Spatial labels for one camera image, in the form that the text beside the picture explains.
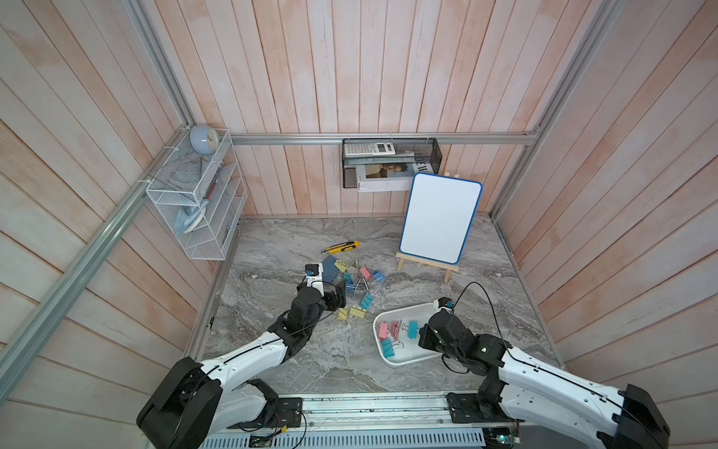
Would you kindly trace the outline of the teal binder clip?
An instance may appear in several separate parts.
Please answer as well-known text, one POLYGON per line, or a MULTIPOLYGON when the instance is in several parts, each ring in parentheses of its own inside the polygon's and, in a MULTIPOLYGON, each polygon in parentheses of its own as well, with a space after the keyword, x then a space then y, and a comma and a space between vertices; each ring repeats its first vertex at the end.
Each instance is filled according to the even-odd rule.
POLYGON ((407 336, 409 339, 415 340, 418 336, 418 323, 416 321, 409 321, 407 336))
POLYGON ((381 340, 381 353, 385 358, 393 357, 395 355, 394 346, 390 339, 381 340))

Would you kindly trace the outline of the white plastic storage box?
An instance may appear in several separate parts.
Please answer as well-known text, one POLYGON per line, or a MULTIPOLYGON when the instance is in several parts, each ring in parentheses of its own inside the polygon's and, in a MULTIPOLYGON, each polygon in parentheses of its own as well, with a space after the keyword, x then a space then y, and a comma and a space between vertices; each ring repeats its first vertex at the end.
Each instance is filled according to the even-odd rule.
POLYGON ((383 362, 390 367, 396 368, 438 358, 439 353, 424 350, 418 345, 420 329, 426 325, 429 319, 438 311, 438 301, 435 300, 430 303, 409 306, 378 314, 373 321, 373 333, 376 346, 383 362), (401 322, 399 338, 398 340, 394 340, 388 334, 387 339, 392 341, 395 355, 393 357, 385 358, 381 353, 381 340, 378 338, 379 326, 381 322, 386 322, 390 325, 390 323, 394 321, 401 322), (416 321, 418 323, 418 336, 415 340, 409 339, 407 336, 409 321, 416 321))

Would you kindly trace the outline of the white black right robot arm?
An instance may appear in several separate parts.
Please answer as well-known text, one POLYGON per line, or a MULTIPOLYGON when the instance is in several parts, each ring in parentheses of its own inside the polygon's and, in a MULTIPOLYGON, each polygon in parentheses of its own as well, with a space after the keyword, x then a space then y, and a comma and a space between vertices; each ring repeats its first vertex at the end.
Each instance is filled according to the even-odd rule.
POLYGON ((671 430, 637 385, 600 385, 543 363, 491 334, 473 334, 447 310, 419 332, 420 347, 484 379, 474 394, 450 393, 456 424, 530 422, 591 448, 666 448, 671 430))

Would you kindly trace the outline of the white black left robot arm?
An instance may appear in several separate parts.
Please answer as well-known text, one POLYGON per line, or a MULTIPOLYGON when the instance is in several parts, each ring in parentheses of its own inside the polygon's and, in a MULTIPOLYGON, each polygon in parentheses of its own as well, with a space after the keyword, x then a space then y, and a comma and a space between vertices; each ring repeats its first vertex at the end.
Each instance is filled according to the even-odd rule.
POLYGON ((282 428, 286 410, 259 376, 303 349, 317 325, 345 307, 346 282, 304 280, 289 310, 256 340, 201 362, 176 362, 136 424, 155 448, 198 448, 220 430, 282 428))

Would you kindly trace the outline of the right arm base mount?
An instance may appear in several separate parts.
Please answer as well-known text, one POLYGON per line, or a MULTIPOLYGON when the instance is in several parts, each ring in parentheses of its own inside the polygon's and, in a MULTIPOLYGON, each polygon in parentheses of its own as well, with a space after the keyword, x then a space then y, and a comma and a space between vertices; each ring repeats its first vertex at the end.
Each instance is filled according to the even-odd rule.
POLYGON ((472 394, 448 393, 446 400, 454 424, 507 422, 500 407, 501 390, 481 390, 472 394))

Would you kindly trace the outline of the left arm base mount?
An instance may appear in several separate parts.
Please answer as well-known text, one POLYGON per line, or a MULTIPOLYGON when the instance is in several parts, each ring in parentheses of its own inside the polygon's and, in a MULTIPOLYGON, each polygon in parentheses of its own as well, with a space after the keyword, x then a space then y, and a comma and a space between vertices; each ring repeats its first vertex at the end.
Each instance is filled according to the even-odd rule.
POLYGON ((229 394, 223 411, 229 413, 228 428, 236 430, 259 430, 277 425, 298 428, 303 400, 281 397, 269 384, 254 379, 229 394))

